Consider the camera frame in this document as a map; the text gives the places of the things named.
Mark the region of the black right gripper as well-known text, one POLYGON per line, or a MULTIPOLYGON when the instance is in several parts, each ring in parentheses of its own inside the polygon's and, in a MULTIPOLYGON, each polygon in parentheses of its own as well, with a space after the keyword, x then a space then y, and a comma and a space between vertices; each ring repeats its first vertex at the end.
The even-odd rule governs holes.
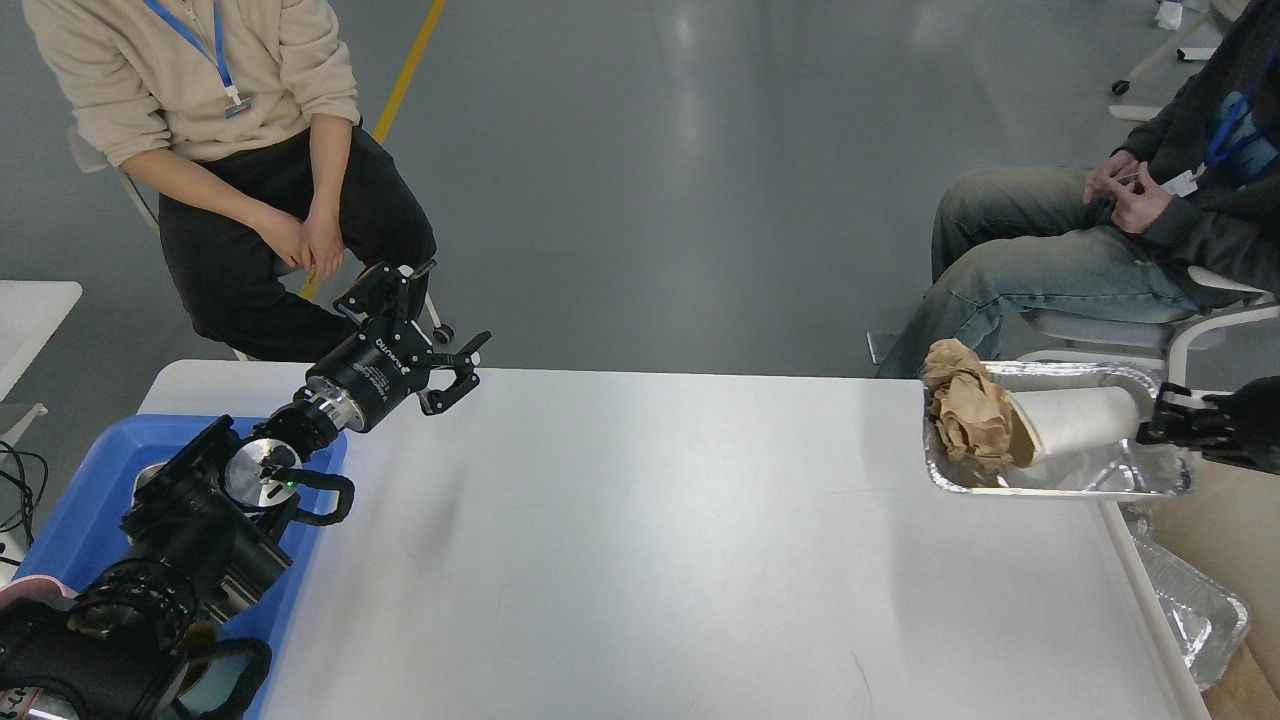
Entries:
POLYGON ((1279 382, 1252 380, 1233 393, 1162 382, 1135 441, 1194 450, 1213 462, 1277 475, 1279 382))

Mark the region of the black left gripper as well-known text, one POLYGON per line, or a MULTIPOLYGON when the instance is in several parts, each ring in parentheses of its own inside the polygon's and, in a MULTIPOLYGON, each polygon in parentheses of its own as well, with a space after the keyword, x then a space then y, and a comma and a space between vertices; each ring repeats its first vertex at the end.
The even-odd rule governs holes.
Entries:
POLYGON ((412 309, 413 295, 421 292, 438 336, 428 291, 435 266, 434 259, 417 268, 381 263, 333 301, 333 310, 360 328, 307 370, 305 398, 338 430, 367 433, 417 392, 422 415, 439 415, 479 387, 477 354, 492 332, 477 333, 457 354, 440 354, 416 323, 421 310, 412 309), (452 372, 454 379, 443 389, 429 388, 433 372, 452 372))

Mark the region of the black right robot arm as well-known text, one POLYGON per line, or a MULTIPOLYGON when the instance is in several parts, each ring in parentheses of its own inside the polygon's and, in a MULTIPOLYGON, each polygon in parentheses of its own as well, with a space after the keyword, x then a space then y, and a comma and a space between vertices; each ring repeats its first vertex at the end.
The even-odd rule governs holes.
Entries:
POLYGON ((1188 448, 1211 462, 1277 475, 1279 378, 1265 377, 1231 393, 1201 396, 1165 382, 1135 441, 1188 448))

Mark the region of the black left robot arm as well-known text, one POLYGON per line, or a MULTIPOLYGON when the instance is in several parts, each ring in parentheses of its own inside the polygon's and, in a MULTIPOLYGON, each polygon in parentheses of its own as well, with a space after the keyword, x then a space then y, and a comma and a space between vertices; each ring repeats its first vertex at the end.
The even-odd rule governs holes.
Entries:
POLYGON ((334 306, 355 333, 311 366, 293 400, 239 434, 219 416, 140 474, 128 550, 79 593, 50 577, 3 591, 5 719, 242 719, 270 671, 255 638, 186 646, 198 623, 251 609, 291 568, 293 523, 343 521, 355 484, 307 469, 347 430, 367 433, 408 397, 428 416, 477 383, 489 333, 439 352, 413 297, 434 261, 367 269, 334 306))

